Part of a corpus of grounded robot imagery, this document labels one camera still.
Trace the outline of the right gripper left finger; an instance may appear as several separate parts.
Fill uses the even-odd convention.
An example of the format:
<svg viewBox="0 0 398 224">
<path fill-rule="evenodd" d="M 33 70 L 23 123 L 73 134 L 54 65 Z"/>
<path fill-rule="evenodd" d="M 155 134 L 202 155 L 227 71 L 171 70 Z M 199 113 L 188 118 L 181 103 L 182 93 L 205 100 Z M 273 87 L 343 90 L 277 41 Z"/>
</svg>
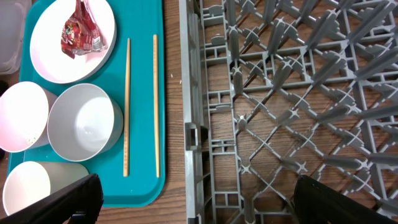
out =
<svg viewBox="0 0 398 224">
<path fill-rule="evenodd" d="M 104 202 L 98 174 L 89 174 L 1 219 L 1 224 L 96 223 Z"/>
</svg>

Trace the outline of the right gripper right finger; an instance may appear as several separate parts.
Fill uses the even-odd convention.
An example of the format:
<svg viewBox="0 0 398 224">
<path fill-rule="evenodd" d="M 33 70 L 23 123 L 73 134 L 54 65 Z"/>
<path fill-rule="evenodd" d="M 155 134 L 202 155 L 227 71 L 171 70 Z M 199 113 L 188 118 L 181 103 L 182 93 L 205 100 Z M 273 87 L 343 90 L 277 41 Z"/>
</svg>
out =
<svg viewBox="0 0 398 224">
<path fill-rule="evenodd" d="M 300 224 L 397 224 L 307 175 L 296 183 L 294 211 Z"/>
</svg>

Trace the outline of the grey bowl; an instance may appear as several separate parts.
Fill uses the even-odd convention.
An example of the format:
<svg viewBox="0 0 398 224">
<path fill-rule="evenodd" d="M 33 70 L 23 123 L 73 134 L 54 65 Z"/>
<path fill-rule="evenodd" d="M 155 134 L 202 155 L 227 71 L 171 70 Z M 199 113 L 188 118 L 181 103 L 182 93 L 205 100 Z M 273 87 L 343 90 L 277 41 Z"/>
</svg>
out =
<svg viewBox="0 0 398 224">
<path fill-rule="evenodd" d="M 47 121 L 49 143 L 63 159 L 82 162 L 110 150 L 124 126 L 120 106 L 100 87 L 82 83 L 65 90 Z"/>
</svg>

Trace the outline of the pink bowl with rice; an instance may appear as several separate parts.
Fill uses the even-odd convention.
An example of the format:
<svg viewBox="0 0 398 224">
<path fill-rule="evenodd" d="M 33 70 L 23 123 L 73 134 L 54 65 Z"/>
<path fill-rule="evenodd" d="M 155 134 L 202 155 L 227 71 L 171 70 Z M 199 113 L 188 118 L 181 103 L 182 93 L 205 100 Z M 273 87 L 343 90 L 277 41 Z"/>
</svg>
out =
<svg viewBox="0 0 398 224">
<path fill-rule="evenodd" d="M 56 99 L 34 82 L 6 90 L 1 96 L 1 149 L 14 153 L 47 145 L 47 121 Z"/>
</svg>

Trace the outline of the red snack wrapper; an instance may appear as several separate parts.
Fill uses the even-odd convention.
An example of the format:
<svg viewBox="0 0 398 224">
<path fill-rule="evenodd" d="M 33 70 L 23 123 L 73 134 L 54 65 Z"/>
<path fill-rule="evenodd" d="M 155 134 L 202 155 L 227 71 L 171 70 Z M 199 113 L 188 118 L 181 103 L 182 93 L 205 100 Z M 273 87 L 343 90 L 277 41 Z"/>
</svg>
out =
<svg viewBox="0 0 398 224">
<path fill-rule="evenodd" d="M 75 11 L 65 22 L 61 36 L 62 52 L 74 59 L 76 56 L 107 49 L 106 41 L 93 19 L 86 1 L 76 0 Z"/>
</svg>

